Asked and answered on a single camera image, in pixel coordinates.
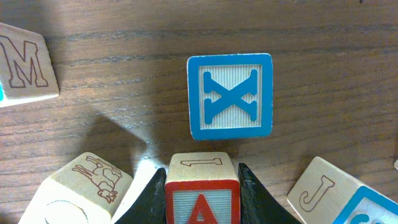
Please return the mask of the red A block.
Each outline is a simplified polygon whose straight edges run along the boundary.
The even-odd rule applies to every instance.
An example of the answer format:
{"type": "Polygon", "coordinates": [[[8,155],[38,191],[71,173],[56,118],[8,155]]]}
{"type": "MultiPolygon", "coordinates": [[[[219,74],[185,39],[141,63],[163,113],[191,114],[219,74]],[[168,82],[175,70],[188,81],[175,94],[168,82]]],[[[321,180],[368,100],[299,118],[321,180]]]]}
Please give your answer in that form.
{"type": "Polygon", "coordinates": [[[167,223],[241,223],[240,184],[229,155],[174,154],[165,202],[167,223]]]}

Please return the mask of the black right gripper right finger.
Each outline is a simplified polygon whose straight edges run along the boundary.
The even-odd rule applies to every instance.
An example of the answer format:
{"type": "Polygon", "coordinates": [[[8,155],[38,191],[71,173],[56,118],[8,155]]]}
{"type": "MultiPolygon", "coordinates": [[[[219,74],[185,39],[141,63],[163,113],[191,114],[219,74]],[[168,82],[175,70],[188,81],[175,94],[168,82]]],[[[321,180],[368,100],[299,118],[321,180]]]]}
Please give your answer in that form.
{"type": "Polygon", "coordinates": [[[242,224],[300,224],[245,163],[238,165],[242,224]]]}

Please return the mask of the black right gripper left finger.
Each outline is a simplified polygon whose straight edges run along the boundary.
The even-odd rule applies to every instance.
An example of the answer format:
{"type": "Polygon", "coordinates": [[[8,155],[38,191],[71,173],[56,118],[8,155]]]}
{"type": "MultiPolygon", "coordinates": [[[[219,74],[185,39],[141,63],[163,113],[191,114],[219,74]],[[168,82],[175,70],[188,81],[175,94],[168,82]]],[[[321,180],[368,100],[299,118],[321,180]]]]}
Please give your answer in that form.
{"type": "Polygon", "coordinates": [[[116,224],[166,224],[166,171],[158,169],[133,205],[116,224]]]}

